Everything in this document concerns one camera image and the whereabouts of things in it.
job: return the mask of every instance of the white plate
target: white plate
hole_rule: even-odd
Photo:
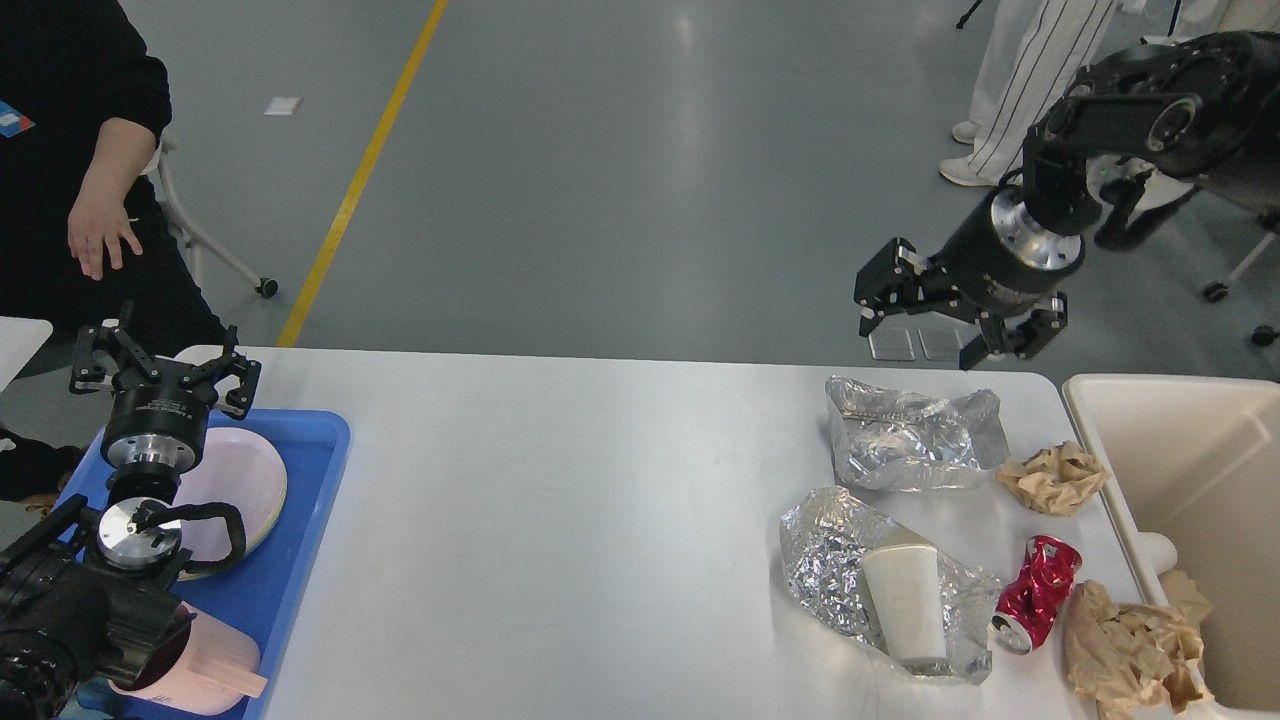
[[[174,505],[229,502],[244,520],[244,555],[266,537],[284,507],[288,479],[280,454],[262,436],[243,428],[210,428],[205,457],[182,475]],[[221,560],[232,551],[221,519],[183,521],[182,547],[192,560]],[[179,580],[200,575],[183,573]]]

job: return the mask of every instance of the black sweatshirt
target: black sweatshirt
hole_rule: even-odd
[[[67,215],[104,122],[124,118],[159,138],[172,118],[164,64],[115,0],[0,0],[0,100],[36,123],[0,136],[5,252],[58,228],[44,242],[65,252]],[[125,208],[134,215],[152,199],[140,181]]]

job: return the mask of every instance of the pink cup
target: pink cup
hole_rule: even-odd
[[[266,678],[256,673],[261,656],[253,638],[187,603],[183,607],[196,618],[173,667],[142,688],[124,691],[111,683],[111,689],[197,715],[227,712],[244,696],[261,696]]]

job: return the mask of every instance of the white sneaker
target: white sneaker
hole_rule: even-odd
[[[969,158],[952,158],[951,160],[943,160],[938,163],[938,173],[963,187],[996,186],[995,181],[979,177],[978,173],[969,168]]]
[[[973,145],[975,137],[978,137],[978,131],[982,126],[973,120],[961,120],[951,126],[951,137],[960,145]]]

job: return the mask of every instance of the aluminum foil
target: aluminum foil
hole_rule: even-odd
[[[787,587],[800,605],[831,629],[893,662],[884,655],[884,638],[859,565],[863,553],[877,547],[928,541],[838,486],[810,492],[782,515],[778,534]],[[941,550],[938,577],[947,661],[905,670],[979,684],[991,674],[987,626],[1004,583]]]
[[[831,460],[846,487],[972,488],[1009,459],[989,389],[940,400],[833,375],[827,400]]]

